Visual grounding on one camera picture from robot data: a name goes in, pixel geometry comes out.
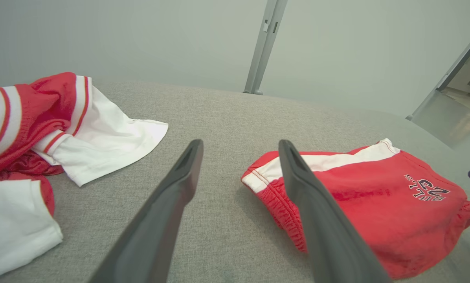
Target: red garment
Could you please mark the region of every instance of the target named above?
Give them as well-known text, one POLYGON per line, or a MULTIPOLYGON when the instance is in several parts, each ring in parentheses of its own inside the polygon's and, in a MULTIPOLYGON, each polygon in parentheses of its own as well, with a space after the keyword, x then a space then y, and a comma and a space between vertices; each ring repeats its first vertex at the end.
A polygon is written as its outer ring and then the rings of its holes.
POLYGON ((65 72, 30 85, 0 88, 0 180, 41 180, 41 192, 52 215, 53 193, 41 175, 63 170, 30 149, 57 129, 77 132, 88 106, 88 87, 87 77, 65 72))
MULTIPOLYGON (((434 266, 470 226, 470 201, 462 188, 390 140, 346 154, 300 154, 394 279, 434 266)), ((242 182, 305 252, 299 211, 286 195, 278 152, 260 157, 242 182)))

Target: reflective floor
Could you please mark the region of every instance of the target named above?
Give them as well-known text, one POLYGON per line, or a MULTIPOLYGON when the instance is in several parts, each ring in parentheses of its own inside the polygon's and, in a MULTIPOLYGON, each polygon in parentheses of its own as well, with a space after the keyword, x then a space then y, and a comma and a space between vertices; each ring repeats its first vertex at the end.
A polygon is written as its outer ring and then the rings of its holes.
POLYGON ((470 161, 470 105, 467 101, 470 99, 465 96, 435 92, 411 121, 470 161))

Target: red stripe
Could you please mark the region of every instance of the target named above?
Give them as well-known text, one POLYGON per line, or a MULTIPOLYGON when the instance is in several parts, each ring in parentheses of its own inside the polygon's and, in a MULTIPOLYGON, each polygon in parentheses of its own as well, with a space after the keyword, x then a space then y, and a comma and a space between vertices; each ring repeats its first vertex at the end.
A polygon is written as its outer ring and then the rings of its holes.
POLYGON ((55 136, 55 138, 53 138, 49 143, 48 145, 46 145, 45 149, 44 149, 44 153, 48 154, 48 150, 50 150, 50 147, 52 147, 52 145, 61 137, 61 136, 64 136, 66 133, 64 132, 61 132, 59 133, 57 136, 55 136))
POLYGON ((83 122, 84 115, 86 114, 86 110, 88 109, 88 77, 84 78, 84 107, 83 107, 83 112, 81 112, 81 116, 79 117, 78 124, 76 125, 76 129, 73 132, 73 136, 77 133, 79 130, 79 127, 81 126, 81 123, 83 122))
POLYGON ((3 120, 3 126, 1 127, 0 131, 0 142, 3 139, 3 136, 5 135, 6 129, 8 128, 8 123, 10 122, 10 98, 8 97, 8 94, 3 88, 0 88, 0 91, 3 95, 3 99, 5 101, 5 119, 3 120))

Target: clothing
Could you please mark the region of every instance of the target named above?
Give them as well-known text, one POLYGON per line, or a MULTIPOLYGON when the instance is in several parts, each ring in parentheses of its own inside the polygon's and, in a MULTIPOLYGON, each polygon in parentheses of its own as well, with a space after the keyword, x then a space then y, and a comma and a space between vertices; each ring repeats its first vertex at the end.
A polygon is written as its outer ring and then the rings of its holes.
POLYGON ((43 175, 65 171, 82 186, 146 156, 167 128, 128 118, 70 72, 0 88, 0 274, 62 240, 43 175))
MULTIPOLYGON (((394 279, 438 263, 470 226, 470 201, 462 188, 388 139, 346 154, 300 154, 394 279)), ((286 195, 278 152, 253 163, 242 183, 305 252, 299 210, 286 195)))

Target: gray table surface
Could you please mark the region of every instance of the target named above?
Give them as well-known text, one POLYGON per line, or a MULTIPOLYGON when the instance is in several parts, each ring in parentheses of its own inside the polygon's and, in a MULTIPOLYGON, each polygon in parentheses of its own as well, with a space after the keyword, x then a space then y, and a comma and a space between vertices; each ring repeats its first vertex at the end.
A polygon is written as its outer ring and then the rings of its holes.
MULTIPOLYGON (((282 138, 300 151, 331 152, 389 138, 462 186, 470 199, 470 164, 404 118, 202 88, 98 79, 94 85, 129 117, 166 122, 169 131, 140 161, 82 188, 65 174, 49 177, 64 242, 0 276, 0 283, 87 281, 195 138, 204 140, 203 164, 196 195, 183 214, 169 282, 312 282, 307 256, 240 182, 249 165, 277 150, 282 138)), ((470 228, 447 258, 401 282, 470 282, 470 228)))

